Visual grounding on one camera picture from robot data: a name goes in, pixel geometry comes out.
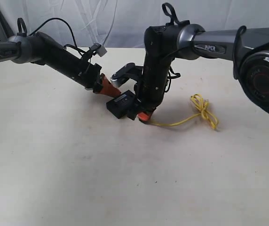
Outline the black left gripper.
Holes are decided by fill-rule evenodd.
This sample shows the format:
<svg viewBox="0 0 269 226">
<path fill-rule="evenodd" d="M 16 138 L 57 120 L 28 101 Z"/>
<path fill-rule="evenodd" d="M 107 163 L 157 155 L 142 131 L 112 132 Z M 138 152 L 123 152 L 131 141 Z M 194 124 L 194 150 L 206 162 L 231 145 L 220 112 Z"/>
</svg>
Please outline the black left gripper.
<svg viewBox="0 0 269 226">
<path fill-rule="evenodd" d="M 81 85 L 86 89 L 109 97 L 118 97 L 121 91 L 114 87 L 107 77 L 101 73 L 101 66 L 88 63 L 86 68 L 79 72 Z"/>
</svg>

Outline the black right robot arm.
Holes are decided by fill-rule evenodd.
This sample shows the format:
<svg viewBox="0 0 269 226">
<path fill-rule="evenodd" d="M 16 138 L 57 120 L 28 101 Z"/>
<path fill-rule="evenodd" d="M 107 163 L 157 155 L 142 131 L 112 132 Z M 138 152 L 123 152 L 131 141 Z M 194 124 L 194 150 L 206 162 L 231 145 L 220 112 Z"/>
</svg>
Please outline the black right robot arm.
<svg viewBox="0 0 269 226">
<path fill-rule="evenodd" d="M 233 63 L 233 76 L 245 95 L 269 114 L 269 28 L 205 31 L 186 21 L 184 26 L 151 26 L 144 34 L 145 60 L 135 88 L 136 100 L 128 111 L 151 115 L 162 103 L 173 60 L 199 57 Z"/>
</svg>

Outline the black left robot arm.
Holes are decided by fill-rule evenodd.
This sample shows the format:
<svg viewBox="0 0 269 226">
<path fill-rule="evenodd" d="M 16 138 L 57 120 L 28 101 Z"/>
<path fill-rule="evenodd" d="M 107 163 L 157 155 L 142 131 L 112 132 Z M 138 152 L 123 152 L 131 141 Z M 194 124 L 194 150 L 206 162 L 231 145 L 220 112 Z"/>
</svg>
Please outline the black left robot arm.
<svg viewBox="0 0 269 226">
<path fill-rule="evenodd" d="M 101 73 L 101 66 L 90 63 L 93 56 L 102 57 L 106 52 L 104 46 L 95 43 L 88 51 L 82 50 L 78 58 L 43 32 L 33 36 L 21 33 L 0 42 L 0 62 L 47 65 L 93 93 L 117 97 L 121 92 Z"/>
</svg>

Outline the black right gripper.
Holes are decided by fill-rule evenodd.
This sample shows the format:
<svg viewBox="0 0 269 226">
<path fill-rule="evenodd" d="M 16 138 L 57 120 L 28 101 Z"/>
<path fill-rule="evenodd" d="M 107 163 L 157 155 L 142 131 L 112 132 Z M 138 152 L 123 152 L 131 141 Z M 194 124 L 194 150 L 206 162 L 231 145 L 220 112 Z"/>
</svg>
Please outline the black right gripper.
<svg viewBox="0 0 269 226">
<path fill-rule="evenodd" d="M 156 108 L 162 103 L 165 93 L 165 82 L 137 82 L 134 86 L 135 100 L 129 115 L 140 122 L 151 122 Z"/>
</svg>

